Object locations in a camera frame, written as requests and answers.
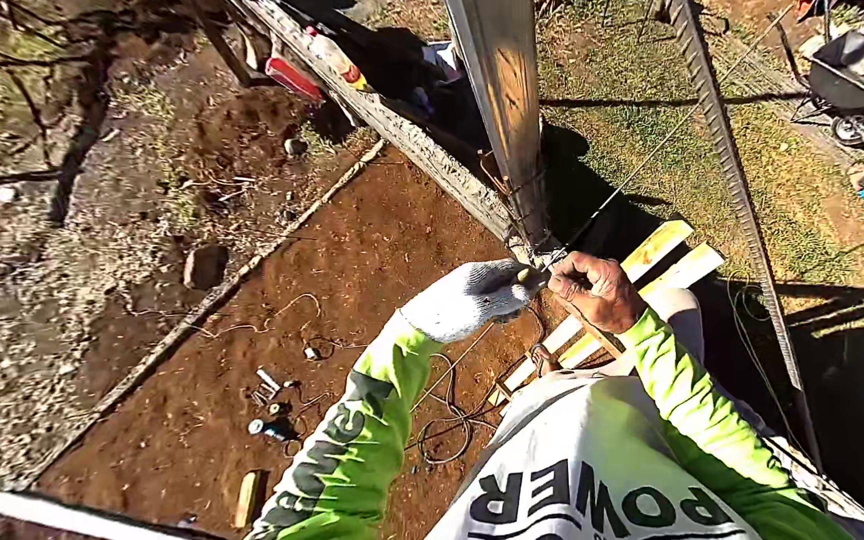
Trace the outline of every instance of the metal pipe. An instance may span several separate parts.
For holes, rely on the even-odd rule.
[[[165,529],[125,516],[104,514],[98,510],[71,506],[31,493],[0,491],[0,514],[70,533],[85,534],[105,540],[188,540],[216,538],[192,530],[177,529],[174,534],[154,530]]]

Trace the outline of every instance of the worker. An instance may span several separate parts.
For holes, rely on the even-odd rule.
[[[523,308],[536,292],[517,279],[523,268],[462,264],[398,309],[246,539],[376,538],[429,356]],[[660,302],[674,323],[692,319],[680,340],[613,260],[573,251],[552,266],[548,289],[616,335],[637,376],[538,362],[542,377],[513,397],[429,538],[851,538],[703,368],[689,291]]]

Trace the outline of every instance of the wheelbarrow wheel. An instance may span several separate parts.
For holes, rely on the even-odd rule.
[[[864,146],[864,114],[832,118],[832,136],[844,146]]]

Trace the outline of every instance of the black cable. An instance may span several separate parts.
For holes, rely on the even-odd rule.
[[[526,305],[525,309],[534,315],[535,321],[538,323],[538,337],[535,338],[534,343],[541,343],[542,340],[546,338],[546,323],[531,305]],[[504,369],[502,373],[498,374],[492,381],[492,384],[486,390],[483,398],[474,406],[471,411],[466,412],[462,409],[461,406],[459,406],[455,402],[455,385],[458,379],[458,374],[455,370],[455,364],[450,361],[448,356],[440,354],[438,352],[432,354],[430,358],[442,359],[449,366],[448,386],[445,389],[445,396],[442,397],[434,393],[429,393],[429,397],[434,398],[439,403],[445,405],[448,408],[449,412],[452,413],[452,416],[433,418],[432,420],[426,422],[415,434],[414,442],[406,446],[404,450],[410,450],[414,447],[418,447],[418,451],[421,454],[422,459],[425,460],[426,463],[430,465],[441,465],[443,463],[449,463],[453,460],[458,460],[469,449],[470,445],[473,442],[474,425],[490,428],[493,432],[498,428],[496,425],[486,422],[485,420],[479,420],[479,417],[485,416],[486,414],[495,411],[499,407],[501,407],[501,405],[497,404],[489,408],[483,409],[486,405],[486,401],[489,399],[489,396],[491,396],[493,391],[498,388],[498,381],[508,375],[508,373],[512,371],[514,367],[519,365],[519,362],[512,362],[509,367]],[[429,428],[433,424],[436,424],[438,422],[452,422],[453,424],[450,427],[447,427],[441,431],[436,431],[435,433],[429,434]],[[426,449],[426,441],[439,436],[443,436],[458,429],[462,429],[462,432],[464,434],[462,447],[449,457],[438,458],[432,455],[432,453]]]

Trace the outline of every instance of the white work glove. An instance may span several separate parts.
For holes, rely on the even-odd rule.
[[[467,262],[418,293],[399,310],[439,343],[468,338],[489,320],[520,310],[532,292],[517,282],[528,266],[505,258]]]

